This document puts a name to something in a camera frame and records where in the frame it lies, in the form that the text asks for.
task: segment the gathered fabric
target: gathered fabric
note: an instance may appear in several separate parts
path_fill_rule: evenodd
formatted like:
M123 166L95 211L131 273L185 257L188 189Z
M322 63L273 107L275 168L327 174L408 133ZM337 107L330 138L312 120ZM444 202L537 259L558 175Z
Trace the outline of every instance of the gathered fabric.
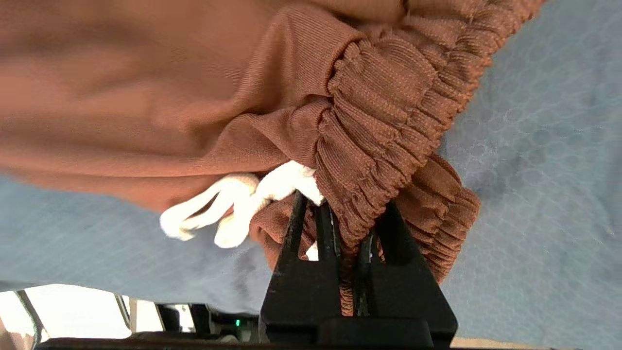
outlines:
M181 239L224 215L239 231L217 243L249 232L274 266L292 184L254 194L295 161L339 219L347 315L349 267L390 200L447 276L479 202L434 152L542 3L5 0L0 171L156 210Z

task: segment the white drawstring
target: white drawstring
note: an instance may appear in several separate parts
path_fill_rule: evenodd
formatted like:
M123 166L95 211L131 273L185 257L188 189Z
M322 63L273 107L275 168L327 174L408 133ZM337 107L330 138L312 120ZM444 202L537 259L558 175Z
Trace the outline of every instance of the white drawstring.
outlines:
M229 174L205 192L168 208L160 216L160 226L167 236L186 241L194 237L192 230L214 224L220 219L214 243L221 248L237 247L248 236L253 216L271 201L280 201L298 190L319 206L324 197L317 188L314 172L314 169L290 161L271 171L261 181L250 173ZM209 209L195 215L215 196ZM233 214L222 218L231 206ZM313 255L313 247L317 255L317 244L314 244L307 251L307 256L309 253Z

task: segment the light blue surface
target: light blue surface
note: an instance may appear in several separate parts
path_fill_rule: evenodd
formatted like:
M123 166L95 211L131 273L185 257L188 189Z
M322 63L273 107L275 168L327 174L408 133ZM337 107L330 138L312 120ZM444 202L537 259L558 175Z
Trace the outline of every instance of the light blue surface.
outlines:
M622 1L556 0L495 57L441 153L483 207L443 284L460 336L622 349ZM0 289L90 286L257 313L251 242L169 240L157 215L0 179Z

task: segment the textured fabric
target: textured fabric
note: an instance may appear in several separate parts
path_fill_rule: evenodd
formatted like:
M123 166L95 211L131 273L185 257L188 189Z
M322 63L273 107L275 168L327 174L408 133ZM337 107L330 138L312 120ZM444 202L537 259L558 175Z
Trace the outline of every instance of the textured fabric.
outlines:
M439 153L481 199L441 285L460 336L622 349L622 2L549 1Z
M395 21L396 1L6 1L0 166L162 211L294 160L317 169L347 261L541 2L413 1ZM254 238L274 260L266 210ZM433 255L440 279L454 257Z

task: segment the clip jaw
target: clip jaw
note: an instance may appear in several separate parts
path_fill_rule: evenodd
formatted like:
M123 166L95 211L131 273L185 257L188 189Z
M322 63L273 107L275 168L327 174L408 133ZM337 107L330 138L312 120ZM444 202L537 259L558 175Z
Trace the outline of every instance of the clip jaw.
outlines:
M271 343L449 348L456 317L394 203L361 244L352 318L341 316L339 226L328 204L313 208L319 261L298 258L306 208L297 192L261 310Z

